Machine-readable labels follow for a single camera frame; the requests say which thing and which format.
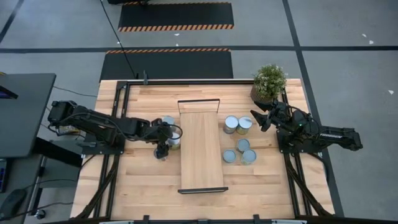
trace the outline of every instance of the wooden table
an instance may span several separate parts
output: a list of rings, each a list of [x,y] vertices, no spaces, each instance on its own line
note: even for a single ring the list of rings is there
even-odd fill
[[[116,83],[117,80],[101,82],[96,111],[111,114]],[[253,214],[260,214],[260,218],[293,218],[275,127],[266,133],[260,131],[250,110],[262,111],[250,99],[250,90],[251,85],[132,86],[127,117],[148,120],[169,115],[179,124],[178,100],[219,98],[220,153],[233,149],[238,139],[246,138],[257,153],[257,160],[249,166],[242,165],[239,159],[233,164],[223,161],[224,186],[229,187],[226,192],[182,195],[177,192],[181,185],[180,151],[170,151],[166,161],[158,161],[153,155],[154,145],[127,142],[120,159],[111,219],[142,220],[143,215],[150,215],[151,220],[252,219]],[[299,79],[288,79],[286,92],[290,105],[308,111]],[[222,127],[229,115],[250,116],[253,127],[244,136],[225,134]],[[301,158],[308,188],[324,208],[333,213],[322,163],[306,154]],[[96,192],[102,161],[103,156],[96,156],[81,171],[71,217],[79,214]],[[298,189],[296,186],[300,211],[304,214]],[[101,214],[104,214],[106,199],[104,196]]]

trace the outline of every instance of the black floor mat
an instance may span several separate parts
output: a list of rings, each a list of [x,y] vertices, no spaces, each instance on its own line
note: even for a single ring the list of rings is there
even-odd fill
[[[143,79],[233,78],[228,49],[126,50],[133,70]],[[122,50],[105,55],[101,80],[134,79]]]
[[[232,5],[227,2],[158,3],[147,6],[136,2],[122,8],[119,31],[167,31],[232,29]]]

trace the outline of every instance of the green plant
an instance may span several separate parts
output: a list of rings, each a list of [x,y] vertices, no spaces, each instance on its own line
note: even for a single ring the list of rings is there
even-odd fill
[[[285,86],[285,73],[277,65],[263,66],[254,75],[254,87],[264,98],[277,97]]]

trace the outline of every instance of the computer monitor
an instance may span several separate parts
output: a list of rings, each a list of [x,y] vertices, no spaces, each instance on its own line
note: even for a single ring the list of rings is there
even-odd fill
[[[18,95],[0,85],[0,99],[16,99]]]

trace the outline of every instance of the black desk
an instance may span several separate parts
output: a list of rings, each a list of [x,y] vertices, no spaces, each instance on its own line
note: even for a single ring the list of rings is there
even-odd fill
[[[35,183],[37,176],[39,174],[42,158],[43,156],[34,154],[26,158],[19,158],[14,160],[11,167],[11,173],[10,173],[11,178],[9,178],[7,184],[7,190],[6,192],[0,194],[0,203],[2,203],[4,199],[8,196],[8,194],[13,190],[27,187],[28,185]],[[32,194],[33,194],[33,187],[27,189],[27,196],[24,202],[22,203],[18,213],[27,211],[30,199],[32,198]],[[16,224],[16,223],[23,223],[24,220],[25,220],[25,215],[22,215],[13,218],[12,220],[3,221],[1,223]]]
[[[18,99],[0,99],[0,157],[13,158],[6,191],[0,203],[15,189],[37,182],[43,157],[81,166],[79,154],[70,152],[37,137],[44,111],[50,98],[55,74],[10,74],[0,76],[2,86],[18,95]],[[34,187],[18,213],[28,210]],[[35,195],[32,203],[37,201]],[[23,223],[25,215],[2,223]]]
[[[49,102],[55,74],[11,74],[0,76],[2,86],[18,99],[0,100],[0,157],[28,156]]]

